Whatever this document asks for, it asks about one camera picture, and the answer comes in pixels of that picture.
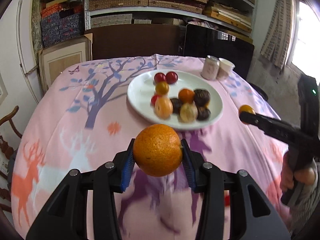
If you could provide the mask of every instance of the paper cup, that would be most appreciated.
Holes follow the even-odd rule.
[[[220,68],[217,75],[217,80],[223,81],[228,78],[231,74],[231,71],[235,68],[235,65],[224,58],[219,58],[220,60]]]

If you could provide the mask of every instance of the white plate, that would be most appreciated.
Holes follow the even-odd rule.
[[[177,114],[172,114],[168,119],[163,120],[156,116],[154,112],[154,107],[151,105],[150,101],[155,93],[154,85],[154,75],[162,72],[166,74],[172,70],[152,70],[146,73],[143,73],[135,77],[128,87],[127,98],[132,105],[132,107],[145,119],[152,123],[161,123],[166,124],[177,130],[196,130],[215,123],[222,116],[223,104],[222,99],[218,92],[210,86],[205,80],[199,78],[195,75],[178,71],[175,72],[178,74],[178,81],[169,85],[169,98],[177,98],[178,93],[183,88],[188,88],[190,90],[195,89],[206,89],[209,91],[211,100],[209,103],[209,110],[211,115],[206,121],[195,120],[192,123],[183,123],[178,120]]]

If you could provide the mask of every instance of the wall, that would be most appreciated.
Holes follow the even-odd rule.
[[[19,111],[13,118],[18,131],[23,133],[29,119],[36,108],[27,84],[20,70],[20,60],[16,40],[16,15],[19,0],[12,0],[2,18],[0,19],[0,74],[4,81],[8,95],[0,105],[0,117],[9,114],[18,105]],[[7,122],[0,127],[0,134],[14,149],[19,146],[20,138],[12,131]],[[0,177],[0,187],[6,187],[7,182]],[[0,198],[0,203],[10,205],[8,201]],[[12,222],[12,216],[6,213]]]
[[[279,71],[260,57],[260,50],[267,35],[276,0],[258,0],[256,22],[252,32],[255,51],[247,81],[262,88],[269,96],[269,103],[279,116],[292,124],[300,124],[297,83],[301,71],[292,66]]]

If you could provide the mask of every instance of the tangerine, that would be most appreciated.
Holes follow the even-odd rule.
[[[248,112],[250,114],[256,114],[256,112],[254,111],[254,109],[251,106],[248,105],[243,105],[239,108],[239,112],[238,114],[240,115],[242,112]]]
[[[161,119],[168,119],[173,112],[171,100],[167,97],[159,97],[155,103],[155,113]]]
[[[189,103],[191,104],[193,102],[193,99],[195,97],[195,93],[190,89],[182,89],[180,90],[178,94],[178,98],[185,104]]]
[[[162,81],[156,84],[156,93],[158,95],[164,96],[169,92],[169,85],[167,82]]]
[[[181,163],[180,138],[167,125],[151,125],[142,130],[134,140],[133,158],[146,174],[154,177],[166,176]]]

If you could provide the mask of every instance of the tablecloth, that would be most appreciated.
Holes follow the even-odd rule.
[[[35,109],[21,139],[12,181],[12,215],[25,237],[51,193],[71,169],[92,171],[127,149],[131,138],[150,125],[126,100],[130,81],[150,70],[182,70],[200,76],[204,59],[162,56],[96,60],[74,65],[57,77]],[[215,124],[179,132],[191,150],[221,170],[245,169],[287,223],[280,204],[282,158],[287,145],[244,125],[238,108],[278,118],[262,97],[239,75],[208,81],[220,94],[223,114]],[[188,188],[180,166],[155,178],[137,166],[130,185],[115,195],[123,239],[195,239],[202,198]],[[92,192],[88,194],[87,231],[93,239]]]

